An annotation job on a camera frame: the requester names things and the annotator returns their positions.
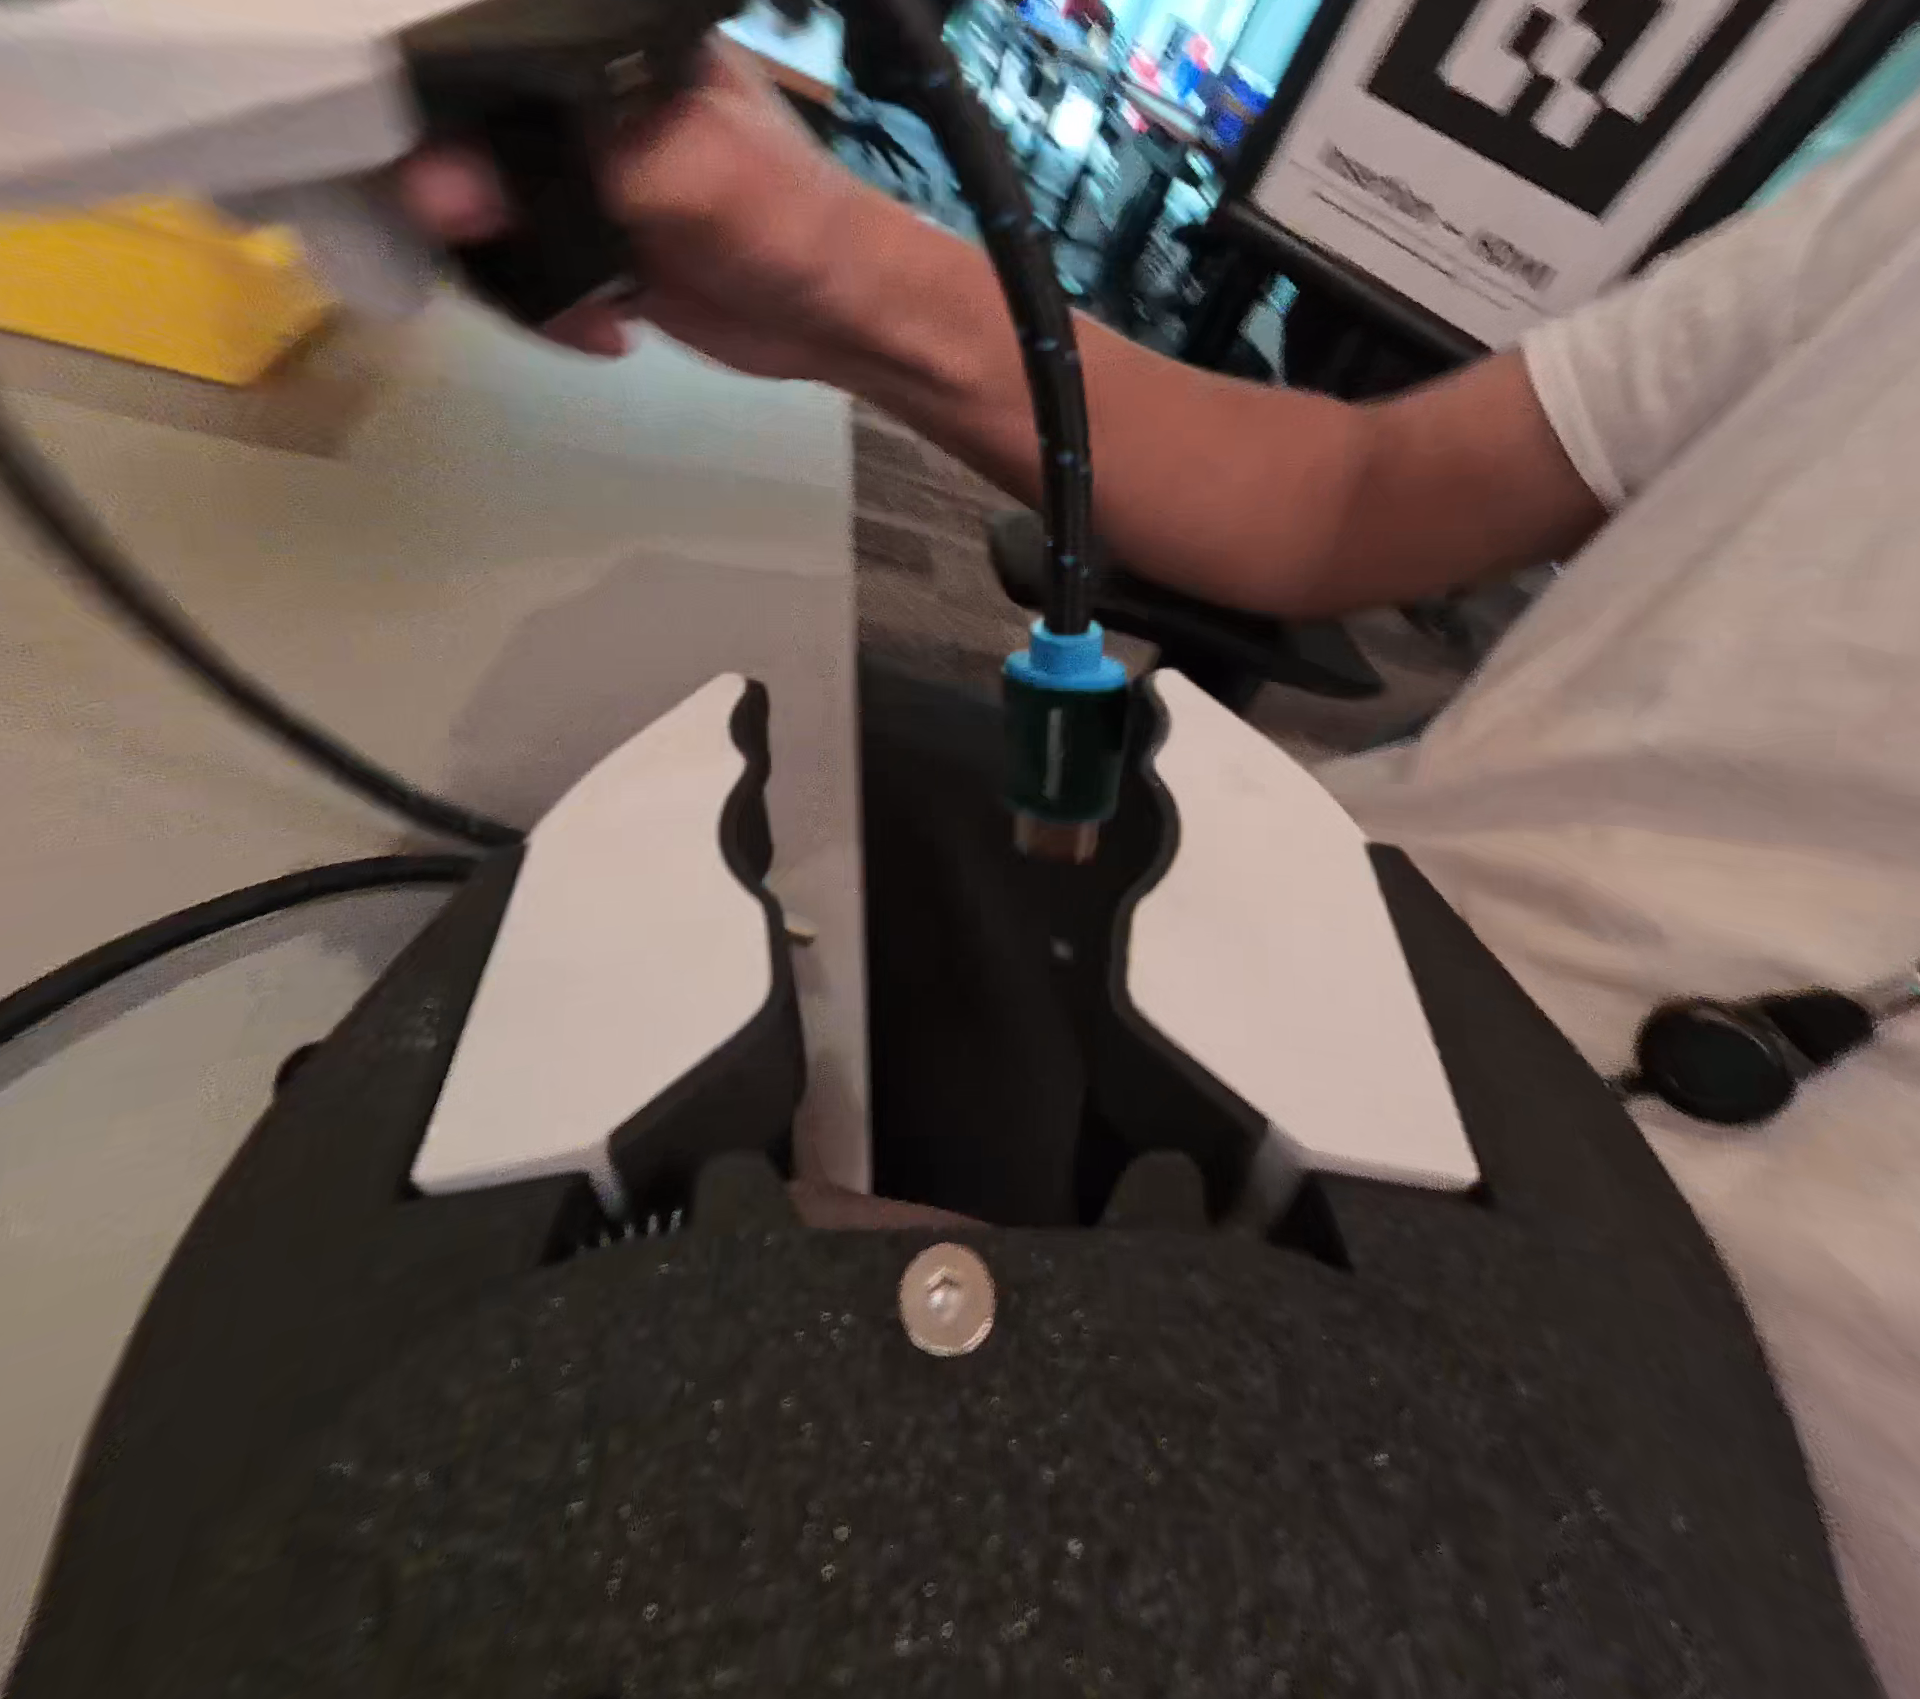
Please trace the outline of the person's white shirt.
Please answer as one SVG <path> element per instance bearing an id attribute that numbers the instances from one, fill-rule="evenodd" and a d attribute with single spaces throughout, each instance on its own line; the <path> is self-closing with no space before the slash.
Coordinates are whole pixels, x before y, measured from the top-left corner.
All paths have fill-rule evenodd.
<path id="1" fill-rule="evenodd" d="M 1418 739 L 1319 780 L 1615 1076 L 1668 998 L 1915 956 L 1915 105 L 1521 355 L 1607 523 Z M 1915 1018 L 1758 1130 L 1635 1122 L 1915 1696 Z"/>

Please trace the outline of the yellow plastic bin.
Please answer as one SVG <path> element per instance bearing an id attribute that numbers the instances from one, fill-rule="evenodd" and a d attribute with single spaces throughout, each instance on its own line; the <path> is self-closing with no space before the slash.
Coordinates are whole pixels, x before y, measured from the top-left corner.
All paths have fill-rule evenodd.
<path id="1" fill-rule="evenodd" d="M 2 331 L 211 387 L 254 387 L 337 315 L 302 255 L 282 227 L 242 227 L 189 201 L 3 215 Z"/>

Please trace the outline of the person's right forearm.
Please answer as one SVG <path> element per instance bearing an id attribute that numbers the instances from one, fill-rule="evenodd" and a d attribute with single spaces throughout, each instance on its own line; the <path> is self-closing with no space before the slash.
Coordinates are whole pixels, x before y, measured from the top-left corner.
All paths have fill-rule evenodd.
<path id="1" fill-rule="evenodd" d="M 840 203 L 821 289 L 840 383 L 1033 507 L 1036 439 L 988 259 L 870 189 Z M 1219 609 L 1329 619 L 1578 555 L 1601 503 L 1515 355 L 1344 407 L 1073 327 L 1096 539 L 1115 565 Z"/>

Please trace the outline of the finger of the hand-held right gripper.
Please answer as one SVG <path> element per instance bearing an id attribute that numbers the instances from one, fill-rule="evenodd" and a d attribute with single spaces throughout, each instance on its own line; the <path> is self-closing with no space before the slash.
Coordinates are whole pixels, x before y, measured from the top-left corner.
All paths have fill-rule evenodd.
<path id="1" fill-rule="evenodd" d="M 441 257 L 394 185 L 283 185 L 237 195 L 235 221 L 292 235 L 311 279 L 363 321 L 416 319 L 437 295 Z"/>
<path id="2" fill-rule="evenodd" d="M 399 39 L 479 0 L 3 0 L 3 211 L 376 173 L 420 119 Z"/>

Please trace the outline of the black badge reel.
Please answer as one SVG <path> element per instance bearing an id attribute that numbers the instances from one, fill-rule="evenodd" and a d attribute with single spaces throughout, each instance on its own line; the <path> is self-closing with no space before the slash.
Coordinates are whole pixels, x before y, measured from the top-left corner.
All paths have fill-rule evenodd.
<path id="1" fill-rule="evenodd" d="M 1758 1126 L 1876 1032 L 1869 1006 L 1832 990 L 1674 1000 L 1643 1020 L 1628 1086 L 1693 1122 Z"/>

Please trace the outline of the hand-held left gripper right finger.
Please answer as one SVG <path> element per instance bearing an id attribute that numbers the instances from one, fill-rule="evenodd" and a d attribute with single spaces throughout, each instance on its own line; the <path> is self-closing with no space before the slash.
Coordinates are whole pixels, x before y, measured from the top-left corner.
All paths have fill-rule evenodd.
<path id="1" fill-rule="evenodd" d="M 1480 1168 L 1371 864 L 1337 800 L 1157 671 L 1145 758 L 1167 854 L 1123 922 L 1121 1006 L 1246 1142 L 1225 1208 L 1275 1222 L 1307 1176 L 1461 1196 Z"/>

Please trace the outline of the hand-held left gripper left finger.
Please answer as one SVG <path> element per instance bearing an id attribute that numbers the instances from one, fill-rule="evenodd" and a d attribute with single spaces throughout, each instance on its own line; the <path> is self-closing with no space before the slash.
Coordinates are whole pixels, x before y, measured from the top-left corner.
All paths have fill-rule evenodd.
<path id="1" fill-rule="evenodd" d="M 768 888 L 770 703 L 721 675 L 531 830 L 416 1160 L 453 1196 L 579 1178 L 616 1226 L 794 1158 L 805 1048 Z"/>

